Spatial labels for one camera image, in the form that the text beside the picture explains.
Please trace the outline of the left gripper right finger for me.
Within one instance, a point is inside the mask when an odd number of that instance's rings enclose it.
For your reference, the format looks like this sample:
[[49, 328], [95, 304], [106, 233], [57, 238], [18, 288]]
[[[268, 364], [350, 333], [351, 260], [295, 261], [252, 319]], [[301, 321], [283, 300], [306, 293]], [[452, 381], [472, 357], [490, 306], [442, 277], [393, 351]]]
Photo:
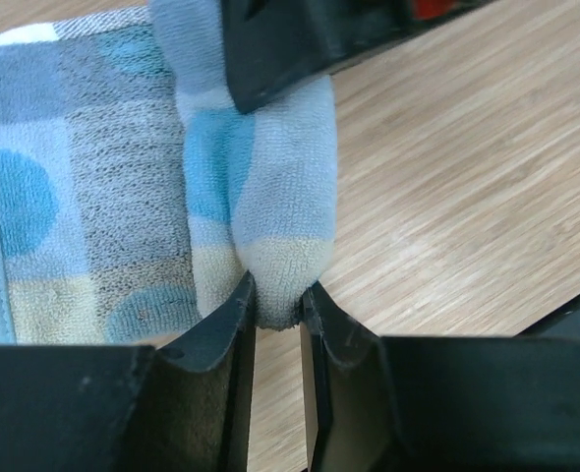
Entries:
[[376, 335], [302, 298], [312, 471], [580, 471], [580, 295], [513, 337]]

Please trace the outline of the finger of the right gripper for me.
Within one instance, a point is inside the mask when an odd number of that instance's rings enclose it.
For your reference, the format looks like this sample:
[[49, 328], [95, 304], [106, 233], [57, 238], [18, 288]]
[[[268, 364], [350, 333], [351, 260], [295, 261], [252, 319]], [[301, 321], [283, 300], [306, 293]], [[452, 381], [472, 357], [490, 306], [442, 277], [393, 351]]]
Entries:
[[230, 95], [239, 112], [253, 112], [318, 77], [352, 67], [484, 5], [482, 1], [223, 1]]

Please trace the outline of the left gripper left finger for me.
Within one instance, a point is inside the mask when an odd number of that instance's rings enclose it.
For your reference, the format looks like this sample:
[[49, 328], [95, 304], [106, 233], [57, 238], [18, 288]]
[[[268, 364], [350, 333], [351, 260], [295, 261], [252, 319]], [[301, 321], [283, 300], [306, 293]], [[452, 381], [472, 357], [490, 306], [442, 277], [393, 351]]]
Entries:
[[0, 346], [0, 471], [243, 471], [255, 283], [162, 348]]

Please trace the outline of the polka dot striped towel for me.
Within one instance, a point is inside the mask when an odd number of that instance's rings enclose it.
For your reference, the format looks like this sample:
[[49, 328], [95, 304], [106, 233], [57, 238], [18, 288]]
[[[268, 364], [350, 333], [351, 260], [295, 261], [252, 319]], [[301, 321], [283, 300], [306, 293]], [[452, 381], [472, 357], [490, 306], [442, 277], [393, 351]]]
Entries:
[[182, 332], [245, 272], [258, 325], [293, 326], [336, 167], [330, 78], [239, 113], [214, 1], [0, 33], [0, 343]]

